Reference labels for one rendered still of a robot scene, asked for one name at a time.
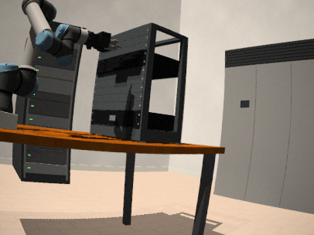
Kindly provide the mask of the black server rack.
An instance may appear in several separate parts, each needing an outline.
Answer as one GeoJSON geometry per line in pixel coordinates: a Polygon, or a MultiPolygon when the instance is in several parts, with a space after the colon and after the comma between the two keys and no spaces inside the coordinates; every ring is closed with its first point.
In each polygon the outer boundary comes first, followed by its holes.
{"type": "Polygon", "coordinates": [[[183,129],[188,38],[151,22],[111,39],[117,40],[121,48],[99,52],[90,133],[143,143],[154,141],[179,145],[183,129]],[[157,30],[175,38],[156,42],[157,30]],[[179,61],[155,53],[155,47],[173,43],[180,43],[179,61]],[[175,116],[148,112],[152,80],[171,77],[178,77],[175,116]]]}

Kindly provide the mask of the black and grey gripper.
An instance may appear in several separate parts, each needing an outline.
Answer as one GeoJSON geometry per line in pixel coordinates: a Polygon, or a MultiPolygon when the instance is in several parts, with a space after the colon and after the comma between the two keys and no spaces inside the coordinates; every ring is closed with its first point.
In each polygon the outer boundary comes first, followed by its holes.
{"type": "Polygon", "coordinates": [[[117,40],[111,39],[111,33],[102,31],[102,32],[97,33],[99,35],[99,37],[94,32],[88,31],[88,33],[89,33],[88,38],[89,37],[90,38],[89,39],[87,38],[87,41],[83,45],[87,45],[88,43],[91,43],[91,45],[94,49],[97,49],[97,51],[102,52],[102,53],[121,48],[121,46],[119,44],[117,44],[117,42],[118,42],[117,40]],[[96,39],[96,40],[94,40],[94,39],[96,39]],[[110,44],[113,46],[110,46],[110,44]],[[117,47],[117,48],[115,48],[115,47],[117,47]]]}

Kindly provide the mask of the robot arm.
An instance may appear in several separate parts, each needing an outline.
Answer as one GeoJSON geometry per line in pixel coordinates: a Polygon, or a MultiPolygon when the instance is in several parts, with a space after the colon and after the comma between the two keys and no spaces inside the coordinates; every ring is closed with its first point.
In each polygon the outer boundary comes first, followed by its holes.
{"type": "Polygon", "coordinates": [[[58,65],[69,66],[73,60],[74,43],[83,45],[89,36],[86,29],[65,24],[60,24],[54,35],[49,24],[56,17],[56,7],[47,0],[23,0],[22,10],[28,16],[31,29],[21,66],[0,63],[0,111],[11,114],[13,94],[32,97],[38,89],[35,67],[39,49],[57,57],[58,65]]]}

